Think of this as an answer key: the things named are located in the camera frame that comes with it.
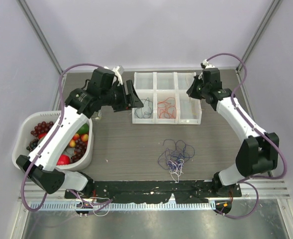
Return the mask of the green lime fruit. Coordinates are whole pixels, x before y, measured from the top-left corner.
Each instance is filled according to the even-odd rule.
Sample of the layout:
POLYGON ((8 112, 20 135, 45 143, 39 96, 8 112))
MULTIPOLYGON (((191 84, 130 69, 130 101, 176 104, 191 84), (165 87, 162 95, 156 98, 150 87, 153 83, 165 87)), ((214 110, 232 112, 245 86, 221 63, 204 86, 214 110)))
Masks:
POLYGON ((89 133, 89 130, 90 130, 90 126, 87 123, 85 123, 78 129, 77 134, 79 135, 87 134, 89 133))

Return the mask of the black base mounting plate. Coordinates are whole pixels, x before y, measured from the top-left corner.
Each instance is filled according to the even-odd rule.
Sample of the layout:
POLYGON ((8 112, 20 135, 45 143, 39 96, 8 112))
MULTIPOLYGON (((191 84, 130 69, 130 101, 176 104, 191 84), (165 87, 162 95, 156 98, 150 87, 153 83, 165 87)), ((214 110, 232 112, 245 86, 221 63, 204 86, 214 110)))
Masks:
POLYGON ((178 204, 206 202, 207 198, 238 198, 242 196, 238 185, 217 187, 204 180, 175 181, 95 181, 82 190, 82 198, 109 198, 119 204, 167 203, 171 196, 178 204))

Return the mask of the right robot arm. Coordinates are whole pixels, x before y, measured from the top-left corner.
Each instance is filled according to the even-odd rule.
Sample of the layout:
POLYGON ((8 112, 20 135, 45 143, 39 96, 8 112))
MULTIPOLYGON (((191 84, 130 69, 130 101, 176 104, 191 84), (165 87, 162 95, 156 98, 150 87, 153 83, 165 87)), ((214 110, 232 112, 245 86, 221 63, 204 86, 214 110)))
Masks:
POLYGON ((206 68, 195 75, 187 95, 192 99, 205 100, 228 122, 241 141, 234 164, 213 176, 211 189, 216 196, 224 196, 231 186, 250 176, 276 169, 278 135, 267 133, 255 124, 232 91, 222 87, 218 68, 206 68))

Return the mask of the dark grape bunch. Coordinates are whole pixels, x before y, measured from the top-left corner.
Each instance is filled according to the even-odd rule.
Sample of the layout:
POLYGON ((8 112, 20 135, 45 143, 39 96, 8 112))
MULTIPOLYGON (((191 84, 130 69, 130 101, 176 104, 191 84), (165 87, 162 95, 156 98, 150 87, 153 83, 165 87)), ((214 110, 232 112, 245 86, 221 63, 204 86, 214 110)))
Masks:
POLYGON ((32 140, 29 145, 26 147, 26 149, 29 151, 29 152, 32 152, 37 146, 38 146, 38 142, 39 140, 38 139, 34 139, 32 140))

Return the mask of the red apple fruit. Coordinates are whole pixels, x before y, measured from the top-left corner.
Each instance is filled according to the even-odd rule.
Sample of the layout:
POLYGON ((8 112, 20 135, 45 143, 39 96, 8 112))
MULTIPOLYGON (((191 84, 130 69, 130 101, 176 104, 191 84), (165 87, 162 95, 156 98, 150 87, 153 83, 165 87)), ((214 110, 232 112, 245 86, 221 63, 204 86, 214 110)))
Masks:
POLYGON ((71 163, 71 160, 70 160, 70 157, 65 155, 65 154, 62 154, 58 161, 57 161, 57 164, 56 165, 69 165, 71 163))

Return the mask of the peach nectarine fruits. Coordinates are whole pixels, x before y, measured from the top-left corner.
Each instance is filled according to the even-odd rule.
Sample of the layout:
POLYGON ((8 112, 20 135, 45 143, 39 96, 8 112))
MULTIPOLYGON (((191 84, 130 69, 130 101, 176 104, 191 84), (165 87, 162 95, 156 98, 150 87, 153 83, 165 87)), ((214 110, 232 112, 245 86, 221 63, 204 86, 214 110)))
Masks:
POLYGON ((85 134, 78 134, 76 133, 73 138, 70 140, 68 146, 70 148, 84 148, 87 146, 89 142, 89 135, 85 134))

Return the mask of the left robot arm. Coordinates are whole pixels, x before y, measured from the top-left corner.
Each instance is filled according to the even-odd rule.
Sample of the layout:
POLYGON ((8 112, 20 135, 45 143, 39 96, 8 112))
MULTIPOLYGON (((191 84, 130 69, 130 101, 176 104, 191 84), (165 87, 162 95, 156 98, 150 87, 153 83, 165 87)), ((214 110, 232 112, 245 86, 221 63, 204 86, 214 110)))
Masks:
POLYGON ((89 198, 93 192, 89 178, 83 173, 58 169, 57 162, 74 134, 104 106, 121 112, 141 108, 143 103, 131 80, 122 83, 117 72, 95 69, 86 87, 71 91, 60 116, 41 143, 28 155, 16 159, 25 177, 47 194, 73 189, 81 198, 89 198))

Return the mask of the white plastic fruit basket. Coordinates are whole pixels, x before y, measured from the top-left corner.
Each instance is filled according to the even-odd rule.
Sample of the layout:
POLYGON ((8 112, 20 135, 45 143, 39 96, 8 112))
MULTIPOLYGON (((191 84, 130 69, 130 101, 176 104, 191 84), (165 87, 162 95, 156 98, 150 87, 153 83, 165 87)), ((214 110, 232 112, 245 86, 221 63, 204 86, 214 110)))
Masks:
MULTIPOLYGON (((16 143, 12 152, 12 163, 13 165, 19 169, 16 164, 16 160, 20 155, 28 155, 29 151, 26 149, 29 146, 29 143, 35 139, 35 137, 30 133, 34 130, 34 127, 38 125, 40 122, 55 122, 60 116, 61 111, 46 111, 46 112, 37 112, 29 117, 27 117, 22 125, 19 128, 18 136, 16 139, 16 143)), ((87 120, 87 124, 89 125, 89 138, 87 142, 87 148, 82 158, 77 162, 67 164, 67 165, 58 165, 59 169, 69 170, 69 171, 80 171, 85 169, 92 160, 92 151, 93 151, 93 142, 94 142, 94 134, 93 134, 93 122, 91 119, 87 120)))

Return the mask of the red grape bunch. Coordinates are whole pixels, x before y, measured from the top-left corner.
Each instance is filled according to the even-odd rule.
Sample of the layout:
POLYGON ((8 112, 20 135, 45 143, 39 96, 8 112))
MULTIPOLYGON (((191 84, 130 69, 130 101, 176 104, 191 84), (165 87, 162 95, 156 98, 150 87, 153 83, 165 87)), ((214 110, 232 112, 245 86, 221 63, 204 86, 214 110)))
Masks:
POLYGON ((44 133, 48 133, 49 130, 52 128, 53 124, 54 123, 52 121, 49 121, 49 122, 42 121, 38 123, 30 133, 34 137, 39 137, 40 135, 44 133))

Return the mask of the white six-compartment organizer tray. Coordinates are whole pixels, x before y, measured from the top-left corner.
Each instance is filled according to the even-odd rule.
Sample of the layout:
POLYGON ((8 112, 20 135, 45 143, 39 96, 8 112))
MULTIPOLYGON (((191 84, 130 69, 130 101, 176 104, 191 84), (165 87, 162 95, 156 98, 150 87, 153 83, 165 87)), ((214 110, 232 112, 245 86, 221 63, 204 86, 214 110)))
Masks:
POLYGON ((199 125, 200 100, 187 95, 195 75, 195 72, 135 72, 134 87, 144 107, 132 110, 132 123, 199 125))

